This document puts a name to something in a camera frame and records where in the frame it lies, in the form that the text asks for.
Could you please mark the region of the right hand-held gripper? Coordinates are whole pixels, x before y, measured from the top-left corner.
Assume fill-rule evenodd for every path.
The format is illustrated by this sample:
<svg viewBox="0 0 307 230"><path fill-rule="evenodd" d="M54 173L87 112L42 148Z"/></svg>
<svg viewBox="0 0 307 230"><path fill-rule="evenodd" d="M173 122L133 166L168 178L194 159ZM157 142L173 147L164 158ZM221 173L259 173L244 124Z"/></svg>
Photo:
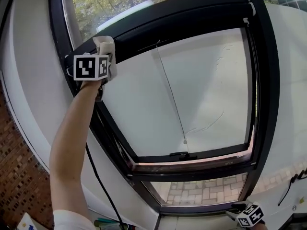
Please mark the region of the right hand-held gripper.
<svg viewBox="0 0 307 230"><path fill-rule="evenodd" d="M264 213L258 202L251 203L233 203L231 205L235 212L226 211L226 215L233 221L237 221L241 227L253 227L262 220Z"/></svg>

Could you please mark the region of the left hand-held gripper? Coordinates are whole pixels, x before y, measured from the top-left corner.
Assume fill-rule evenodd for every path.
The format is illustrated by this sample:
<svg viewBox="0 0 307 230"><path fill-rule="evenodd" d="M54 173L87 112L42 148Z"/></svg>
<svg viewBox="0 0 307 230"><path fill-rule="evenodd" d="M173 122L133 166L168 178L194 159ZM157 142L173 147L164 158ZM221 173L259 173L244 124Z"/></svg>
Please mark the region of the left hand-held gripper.
<svg viewBox="0 0 307 230"><path fill-rule="evenodd" d="M75 81L98 81L111 77L112 54L75 55L73 65L67 68L67 74Z"/></svg>

